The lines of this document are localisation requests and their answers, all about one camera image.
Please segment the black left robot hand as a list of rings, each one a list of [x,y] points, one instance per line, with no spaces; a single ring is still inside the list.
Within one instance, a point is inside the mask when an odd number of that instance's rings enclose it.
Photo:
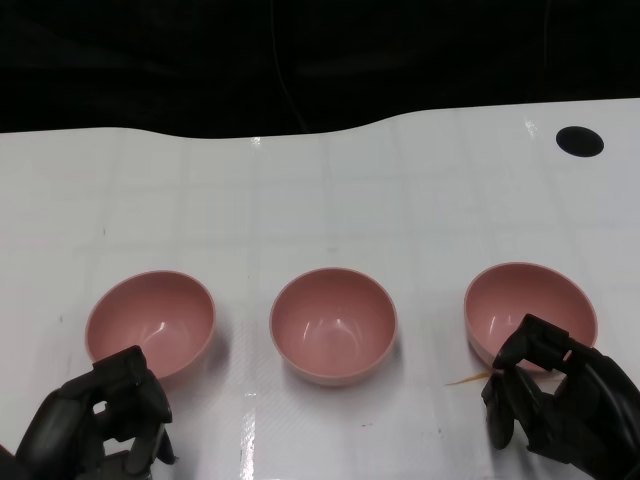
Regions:
[[[176,462],[168,399],[138,346],[93,364],[41,403],[17,452],[13,479],[150,479]]]

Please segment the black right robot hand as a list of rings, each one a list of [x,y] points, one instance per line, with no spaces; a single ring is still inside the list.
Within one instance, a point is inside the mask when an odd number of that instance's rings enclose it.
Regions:
[[[610,357],[534,315],[524,317],[482,391],[497,450],[521,425],[530,452],[593,479],[639,476],[639,390]]]

